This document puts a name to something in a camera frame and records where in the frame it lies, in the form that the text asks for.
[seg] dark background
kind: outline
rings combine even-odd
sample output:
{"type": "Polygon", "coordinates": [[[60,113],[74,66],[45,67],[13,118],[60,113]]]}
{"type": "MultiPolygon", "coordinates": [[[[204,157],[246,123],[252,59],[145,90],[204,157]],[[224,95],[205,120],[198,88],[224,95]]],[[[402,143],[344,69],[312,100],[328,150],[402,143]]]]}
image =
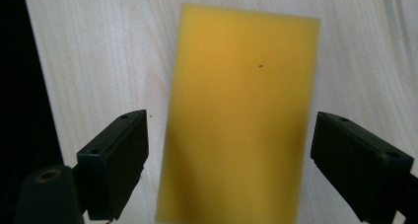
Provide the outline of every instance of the dark background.
{"type": "Polygon", "coordinates": [[[0,0],[0,223],[13,223],[23,180],[62,164],[25,0],[0,0]]]}

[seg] wooden surface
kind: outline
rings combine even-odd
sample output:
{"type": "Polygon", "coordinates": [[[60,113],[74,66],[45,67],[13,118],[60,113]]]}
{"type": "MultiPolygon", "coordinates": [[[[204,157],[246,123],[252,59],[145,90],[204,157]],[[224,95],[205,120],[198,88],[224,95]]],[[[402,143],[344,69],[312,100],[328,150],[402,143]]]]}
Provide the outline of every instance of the wooden surface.
{"type": "Polygon", "coordinates": [[[146,109],[150,157],[117,223],[155,223],[182,2],[321,19],[299,223],[360,223],[309,157],[314,115],[351,118],[418,158],[414,0],[27,0],[65,163],[117,116],[146,109]]]}

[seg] sponge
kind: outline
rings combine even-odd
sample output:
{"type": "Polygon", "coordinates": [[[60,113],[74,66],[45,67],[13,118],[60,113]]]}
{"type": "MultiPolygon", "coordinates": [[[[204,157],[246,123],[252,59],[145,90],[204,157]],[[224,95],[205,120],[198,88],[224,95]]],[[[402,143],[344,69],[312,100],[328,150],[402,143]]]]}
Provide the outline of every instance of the sponge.
{"type": "Polygon", "coordinates": [[[157,221],[296,222],[318,29],[182,5],[157,221]]]}

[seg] white wood grain surface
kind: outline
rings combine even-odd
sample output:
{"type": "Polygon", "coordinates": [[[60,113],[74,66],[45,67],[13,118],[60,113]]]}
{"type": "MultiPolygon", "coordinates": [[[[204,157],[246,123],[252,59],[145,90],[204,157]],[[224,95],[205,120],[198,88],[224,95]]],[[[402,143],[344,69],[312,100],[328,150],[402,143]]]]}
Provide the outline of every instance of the white wood grain surface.
{"type": "Polygon", "coordinates": [[[347,116],[418,158],[416,0],[27,0],[65,163],[146,109],[150,157],[117,223],[155,223],[182,2],[321,19],[299,223],[360,223],[309,157],[315,114],[347,116]]]}

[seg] yellow rectangular block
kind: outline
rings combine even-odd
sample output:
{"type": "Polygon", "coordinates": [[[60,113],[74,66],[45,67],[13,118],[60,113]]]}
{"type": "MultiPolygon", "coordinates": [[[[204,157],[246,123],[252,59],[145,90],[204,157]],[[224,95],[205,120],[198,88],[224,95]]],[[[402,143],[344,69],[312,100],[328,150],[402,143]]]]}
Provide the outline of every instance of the yellow rectangular block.
{"type": "Polygon", "coordinates": [[[296,222],[318,28],[182,6],[157,221],[296,222]]]}

